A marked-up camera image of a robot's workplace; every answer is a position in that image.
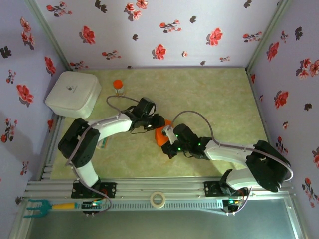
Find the orange block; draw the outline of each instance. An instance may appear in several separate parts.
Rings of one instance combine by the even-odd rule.
[[[165,126],[167,125],[171,125],[171,121],[165,120]],[[165,126],[155,129],[155,140],[159,147],[162,147],[162,145],[169,141],[168,137],[161,133]]]

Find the beige floor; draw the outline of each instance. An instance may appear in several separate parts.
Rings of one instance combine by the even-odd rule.
[[[98,77],[102,91],[87,120],[115,115],[105,99],[114,94],[112,82],[121,79],[126,95],[139,100],[145,96],[157,104],[157,111],[168,120],[183,110],[195,110],[210,121],[216,139],[222,142],[254,144],[266,140],[264,129],[244,68],[132,69],[88,70]],[[125,109],[134,102],[112,99]],[[66,118],[63,134],[74,119]],[[198,136],[210,136],[209,128],[199,116],[186,113],[176,124],[185,123]],[[66,159],[57,153],[51,179],[74,179],[64,167]],[[108,140],[106,149],[96,149],[92,159],[101,178],[220,176],[240,165],[224,161],[207,161],[178,155],[169,159],[156,145],[155,132],[120,133]]]

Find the orange jar lid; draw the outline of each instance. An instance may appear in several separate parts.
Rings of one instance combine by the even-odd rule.
[[[113,86],[115,89],[120,89],[123,87],[123,82],[121,80],[115,80],[113,81]]]

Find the orange object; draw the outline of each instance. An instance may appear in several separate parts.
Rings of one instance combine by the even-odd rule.
[[[171,121],[165,120],[165,126],[168,125],[171,125]],[[169,138],[161,133],[165,126],[155,129],[155,140],[159,147],[162,147],[167,141],[169,141]]]
[[[115,89],[119,90],[120,88],[123,87],[123,82],[121,80],[117,79],[113,82],[113,86]]]

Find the black bracket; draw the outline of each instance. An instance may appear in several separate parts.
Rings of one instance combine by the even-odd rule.
[[[244,196],[248,195],[248,190],[246,188],[240,189],[240,191],[243,192]],[[205,192],[205,197],[224,197],[224,196],[243,196],[243,194],[238,191],[233,192],[231,195],[225,194],[221,188],[219,181],[206,181],[204,182],[204,192]]]
[[[116,183],[100,183],[99,191],[105,193],[109,198],[115,198]],[[101,195],[94,193],[86,188],[82,183],[76,181],[73,183],[71,198],[102,198]]]

